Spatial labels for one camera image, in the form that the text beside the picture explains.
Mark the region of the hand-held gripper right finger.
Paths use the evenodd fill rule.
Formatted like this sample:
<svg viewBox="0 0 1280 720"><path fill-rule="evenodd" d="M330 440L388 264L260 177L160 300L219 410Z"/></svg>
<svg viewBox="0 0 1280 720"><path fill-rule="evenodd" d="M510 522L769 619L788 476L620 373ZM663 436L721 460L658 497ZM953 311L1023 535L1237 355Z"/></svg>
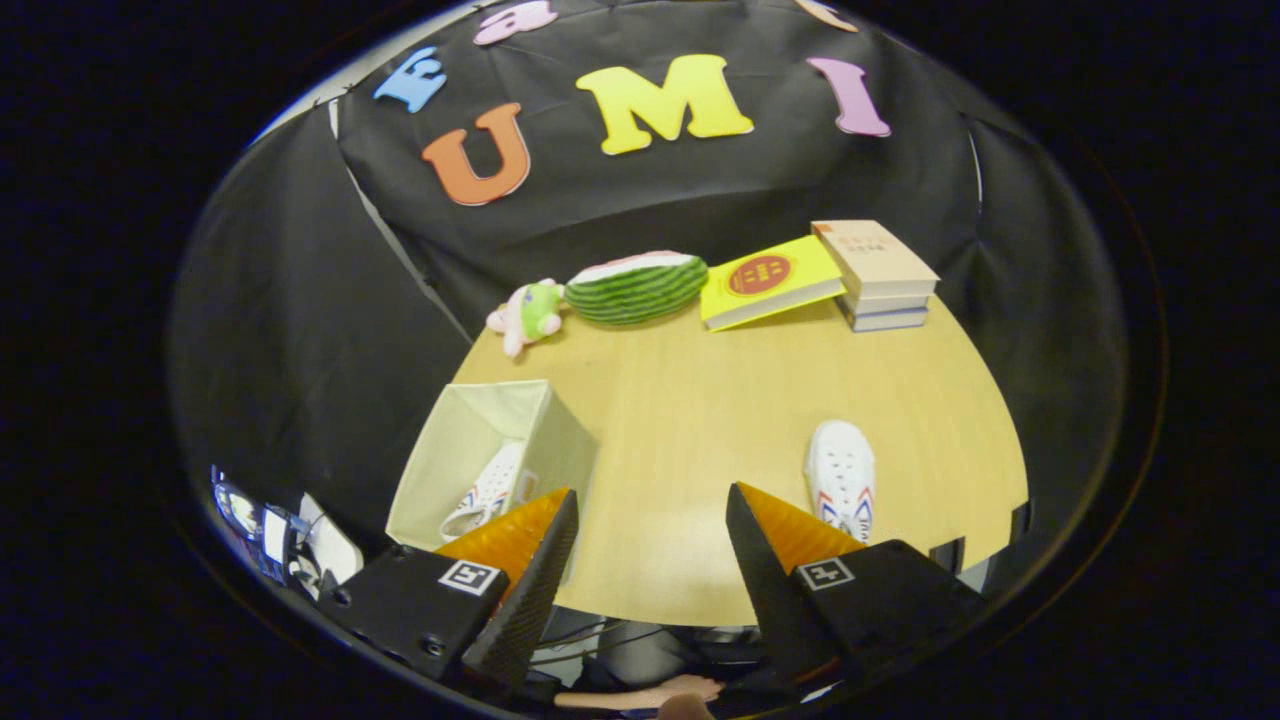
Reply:
<svg viewBox="0 0 1280 720"><path fill-rule="evenodd" d="M910 544L865 544L745 483L724 521L776 687L860 689L952 644L986 600Z"/></svg>

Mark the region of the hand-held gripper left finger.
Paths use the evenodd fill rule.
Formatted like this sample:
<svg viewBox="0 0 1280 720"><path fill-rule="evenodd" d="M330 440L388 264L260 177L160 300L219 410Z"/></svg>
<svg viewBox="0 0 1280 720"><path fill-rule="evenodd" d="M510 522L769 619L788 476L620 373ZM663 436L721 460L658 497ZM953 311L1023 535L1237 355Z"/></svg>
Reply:
<svg viewBox="0 0 1280 720"><path fill-rule="evenodd" d="M438 550L398 544L323 591L323 615L392 664L504 700L525 682L579 533L558 488Z"/></svg>

